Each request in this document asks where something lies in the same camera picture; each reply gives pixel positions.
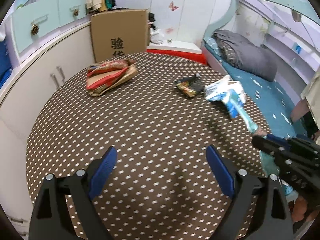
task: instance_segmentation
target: polka dot tablecloth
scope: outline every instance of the polka dot tablecloth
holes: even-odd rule
[[[259,152],[240,117],[203,95],[186,98],[174,81],[200,73],[204,85],[223,77],[181,57],[139,53],[138,75],[92,98],[86,70],[68,80],[40,112],[28,138],[26,172],[32,202],[44,177],[70,176],[115,146],[118,160],[93,204],[117,239],[208,239],[230,199],[224,196],[205,158],[214,144],[240,169],[262,174]],[[264,130],[267,123],[248,98],[245,109]],[[72,197],[66,196],[76,233],[86,238]],[[239,232],[242,236],[249,224]]]

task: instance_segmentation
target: red butterfly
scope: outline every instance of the red butterfly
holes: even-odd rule
[[[174,5],[173,5],[173,2],[170,3],[169,8],[170,8],[172,11],[175,11],[176,9],[179,9],[178,6],[174,6]]]

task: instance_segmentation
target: blue and white package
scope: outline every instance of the blue and white package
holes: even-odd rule
[[[204,96],[210,102],[222,101],[227,107],[230,117],[235,118],[239,112],[235,108],[233,101],[236,101],[236,104],[242,107],[247,97],[241,83],[239,81],[231,81],[230,79],[230,76],[227,75],[219,81],[205,86]]]

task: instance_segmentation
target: cardboard box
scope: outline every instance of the cardboard box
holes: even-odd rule
[[[147,10],[116,10],[91,17],[91,38],[96,62],[145,52],[148,41]]]

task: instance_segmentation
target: chinese character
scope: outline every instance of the chinese character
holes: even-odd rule
[[[121,38],[118,39],[111,39],[111,47],[113,49],[123,49],[123,40]]]
[[[123,56],[123,55],[124,55],[124,53],[123,53],[122,50],[115,51],[115,52],[113,53],[113,56],[114,56],[114,57],[116,57],[116,56]]]

